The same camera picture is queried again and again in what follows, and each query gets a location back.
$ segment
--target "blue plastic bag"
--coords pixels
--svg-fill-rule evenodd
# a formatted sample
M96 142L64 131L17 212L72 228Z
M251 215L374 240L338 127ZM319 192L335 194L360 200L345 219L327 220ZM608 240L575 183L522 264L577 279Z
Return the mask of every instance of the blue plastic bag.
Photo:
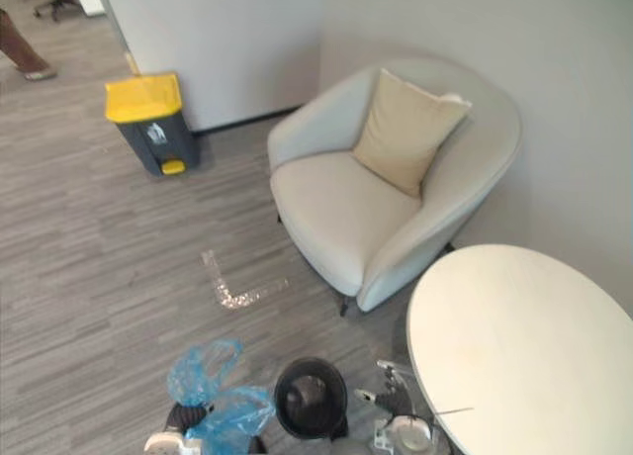
M193 346L167 376L171 399L186 407L208 406L237 362L242 345L234 339L218 339L207 346Z
M205 455L245 455L251 437L258 435L275 413L268 391L235 388L222 391L214 411L187 432L187 438L203 440Z
M167 390L183 406L210 406L214 410L189 429L187 438L203 440L205 455L245 455L251 437L261 433L275 414L268 391L239 387L221 391L242 345L236 340L217 340L194 346L171 368Z

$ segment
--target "shoe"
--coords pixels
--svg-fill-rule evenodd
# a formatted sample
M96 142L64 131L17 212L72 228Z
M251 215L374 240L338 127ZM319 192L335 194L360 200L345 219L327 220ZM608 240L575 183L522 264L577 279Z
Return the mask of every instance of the shoe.
M57 75L57 71L54 67L47 67L42 71L24 72L24 78L28 81L44 81L45 79L51 79Z

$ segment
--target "gray carpet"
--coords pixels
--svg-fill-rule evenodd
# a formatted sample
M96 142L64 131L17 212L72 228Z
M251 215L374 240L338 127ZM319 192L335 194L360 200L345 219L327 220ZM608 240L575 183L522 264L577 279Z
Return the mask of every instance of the gray carpet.
M139 454L171 405L165 376L189 346L236 337L234 384L271 384L300 356L333 362L350 389L379 390L378 357L407 362L410 287L369 315L338 316L338 296L276 223L266 135L274 121L202 139L203 167L143 171L103 118L106 81L128 75L105 18L37 20L4 1L59 77L28 83L0 57L0 452ZM288 286L230 311L201 253L234 293ZM351 435L374 408L350 400ZM327 453L275 421L271 453Z

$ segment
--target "armchair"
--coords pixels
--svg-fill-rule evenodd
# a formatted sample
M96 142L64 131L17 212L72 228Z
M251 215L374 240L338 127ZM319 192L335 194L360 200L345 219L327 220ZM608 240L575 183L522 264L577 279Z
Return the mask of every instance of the armchair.
M351 154L381 67L473 103L440 147L420 198ZM316 272L368 312L433 262L507 170L519 137L514 105L477 74L435 57L389 61L343 80L270 133L271 189L288 234Z

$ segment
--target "yellow foot pedal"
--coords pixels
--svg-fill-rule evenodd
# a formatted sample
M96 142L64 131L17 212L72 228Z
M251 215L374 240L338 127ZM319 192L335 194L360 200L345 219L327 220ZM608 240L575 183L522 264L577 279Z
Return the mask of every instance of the yellow foot pedal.
M185 171L185 168L185 163L182 160L167 160L160 165L163 175L177 175Z

